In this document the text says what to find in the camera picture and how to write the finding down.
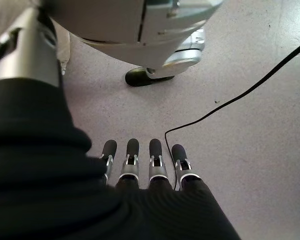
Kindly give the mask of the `left robot hand black palm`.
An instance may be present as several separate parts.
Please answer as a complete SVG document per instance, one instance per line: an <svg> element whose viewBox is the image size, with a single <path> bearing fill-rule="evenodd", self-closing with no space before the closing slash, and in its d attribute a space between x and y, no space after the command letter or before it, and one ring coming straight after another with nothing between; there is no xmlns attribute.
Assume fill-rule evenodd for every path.
<svg viewBox="0 0 300 240"><path fill-rule="evenodd" d="M182 145L171 149L180 190L163 172L161 144L149 145L147 189L137 179L138 144L127 146L115 187L108 160L90 157L64 94L57 36L37 7L0 39L0 240L237 240L239 235Z"/></svg>

